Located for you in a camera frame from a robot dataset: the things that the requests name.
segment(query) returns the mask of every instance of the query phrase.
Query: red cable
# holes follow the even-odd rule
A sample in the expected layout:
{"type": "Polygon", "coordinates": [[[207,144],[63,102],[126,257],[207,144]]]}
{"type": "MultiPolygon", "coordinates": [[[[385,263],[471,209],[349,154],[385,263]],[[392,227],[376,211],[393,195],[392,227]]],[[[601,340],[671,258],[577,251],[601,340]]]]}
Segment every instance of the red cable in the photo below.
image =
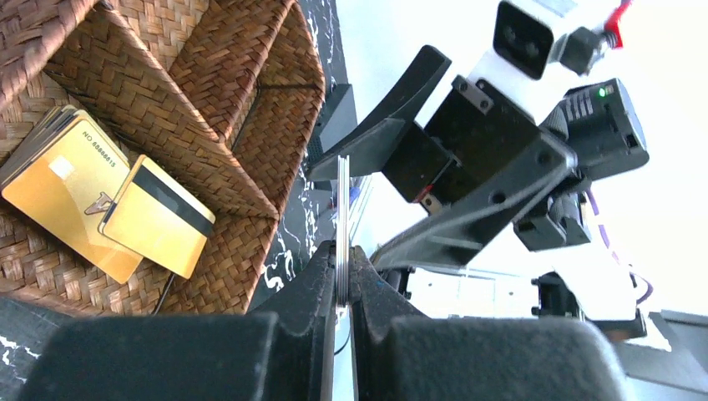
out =
{"type": "Polygon", "coordinates": [[[604,23],[604,30],[614,33],[617,36],[617,45],[614,48],[622,48],[624,44],[622,43],[622,32],[620,31],[620,23],[622,21],[622,16],[625,14],[627,9],[630,8],[632,2],[627,2],[619,6],[614,13],[609,17],[606,23],[604,23]]]}

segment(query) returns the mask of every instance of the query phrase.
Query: card chip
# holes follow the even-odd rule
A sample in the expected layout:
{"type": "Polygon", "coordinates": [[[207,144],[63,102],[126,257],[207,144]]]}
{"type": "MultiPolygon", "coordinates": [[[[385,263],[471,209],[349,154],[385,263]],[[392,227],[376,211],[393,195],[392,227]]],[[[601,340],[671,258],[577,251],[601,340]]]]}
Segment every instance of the card chip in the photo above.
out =
{"type": "Polygon", "coordinates": [[[61,155],[49,163],[49,169],[62,180],[66,180],[73,173],[73,166],[61,155]]]}

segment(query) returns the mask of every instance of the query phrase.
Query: black marble surface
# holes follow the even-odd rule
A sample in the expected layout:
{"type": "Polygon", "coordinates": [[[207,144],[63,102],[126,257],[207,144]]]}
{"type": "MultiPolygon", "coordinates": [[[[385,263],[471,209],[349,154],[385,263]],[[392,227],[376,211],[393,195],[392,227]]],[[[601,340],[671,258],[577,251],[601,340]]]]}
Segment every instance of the black marble surface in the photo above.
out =
{"type": "MultiPolygon", "coordinates": [[[[345,84],[346,68],[334,0],[300,0],[316,39],[328,92],[345,84]]],[[[269,252],[252,306],[260,304],[302,270],[321,241],[331,239],[334,226],[324,213],[331,193],[314,190],[303,171],[292,189],[286,213],[269,252]]],[[[9,401],[29,375],[48,338],[71,317],[0,297],[0,401],[9,401]]]]}

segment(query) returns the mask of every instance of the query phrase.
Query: stack of cards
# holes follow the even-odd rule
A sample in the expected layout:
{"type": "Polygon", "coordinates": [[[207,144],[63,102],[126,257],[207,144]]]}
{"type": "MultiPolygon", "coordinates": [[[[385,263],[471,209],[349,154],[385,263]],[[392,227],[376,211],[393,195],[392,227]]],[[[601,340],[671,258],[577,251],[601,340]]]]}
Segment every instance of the stack of cards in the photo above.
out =
{"type": "Polygon", "coordinates": [[[214,215],[84,111],[52,109],[0,167],[3,198],[119,283],[147,257],[189,278],[214,215]]]}

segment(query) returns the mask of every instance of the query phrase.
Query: woven basket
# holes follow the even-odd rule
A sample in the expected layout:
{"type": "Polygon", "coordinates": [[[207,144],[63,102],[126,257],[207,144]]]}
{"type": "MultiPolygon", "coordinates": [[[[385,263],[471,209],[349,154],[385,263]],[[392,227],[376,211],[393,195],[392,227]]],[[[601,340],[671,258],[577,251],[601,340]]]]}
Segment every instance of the woven basket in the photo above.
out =
{"type": "MultiPolygon", "coordinates": [[[[217,214],[161,311],[244,312],[285,209],[324,76],[295,0],[0,4],[0,163],[58,104],[99,120],[217,214]]],[[[0,203],[0,292],[72,315],[154,309],[168,272],[119,285],[0,203]]]]}

